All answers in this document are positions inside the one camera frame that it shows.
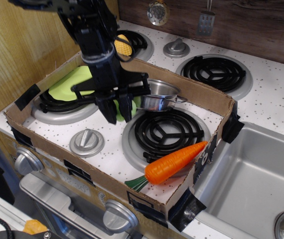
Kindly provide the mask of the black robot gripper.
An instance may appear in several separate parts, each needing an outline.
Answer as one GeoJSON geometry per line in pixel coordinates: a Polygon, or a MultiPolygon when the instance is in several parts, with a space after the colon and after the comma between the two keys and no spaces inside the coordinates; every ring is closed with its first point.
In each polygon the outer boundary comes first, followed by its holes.
{"type": "Polygon", "coordinates": [[[71,87],[78,99],[81,92],[94,91],[96,105],[108,123],[129,122],[132,119],[132,99],[135,96],[150,94],[148,74],[125,70],[115,56],[90,59],[81,57],[89,67],[91,80],[71,87]]]}

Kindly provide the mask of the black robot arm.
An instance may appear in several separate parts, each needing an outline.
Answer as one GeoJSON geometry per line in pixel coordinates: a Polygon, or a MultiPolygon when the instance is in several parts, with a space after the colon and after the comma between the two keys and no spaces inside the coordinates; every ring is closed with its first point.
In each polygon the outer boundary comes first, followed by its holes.
{"type": "Polygon", "coordinates": [[[117,122],[120,113],[126,122],[132,119],[132,100],[150,94],[148,74],[130,72],[122,67],[115,40],[116,16],[103,0],[12,0],[25,10],[55,12],[68,34],[81,50],[93,81],[72,86],[79,103],[95,103],[105,119],[117,122]]]}

